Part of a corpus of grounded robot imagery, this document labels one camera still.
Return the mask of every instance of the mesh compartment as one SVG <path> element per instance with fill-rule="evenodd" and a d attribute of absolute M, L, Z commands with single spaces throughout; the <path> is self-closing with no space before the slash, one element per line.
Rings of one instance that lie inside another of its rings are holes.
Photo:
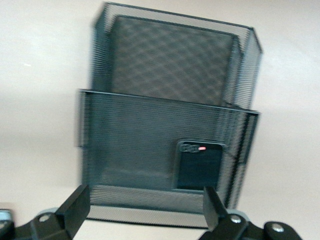
<path fill-rule="evenodd" d="M 242 179 L 232 176 L 246 165 L 258 113 L 88 90 L 82 100 L 82 177 L 93 205 L 202 214 L 201 191 L 173 187 L 177 142 L 198 139 L 228 145 L 217 191 L 235 206 Z"/>
<path fill-rule="evenodd" d="M 92 89 L 249 109 L 262 50 L 251 27 L 105 3 Z"/>

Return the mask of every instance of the white wall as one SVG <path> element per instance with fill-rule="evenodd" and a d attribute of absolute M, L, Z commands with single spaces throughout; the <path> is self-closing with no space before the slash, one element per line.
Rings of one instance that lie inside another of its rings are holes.
<path fill-rule="evenodd" d="M 114 2 L 255 27 L 264 56 L 252 108 L 262 115 L 238 208 L 260 227 L 283 221 L 318 239 L 320 2 Z M 12 207 L 18 224 L 61 204 L 80 181 L 76 93 L 89 86 L 91 24 L 101 3 L 0 0 L 0 208 Z M 77 239 L 201 233 L 87 222 Z"/>

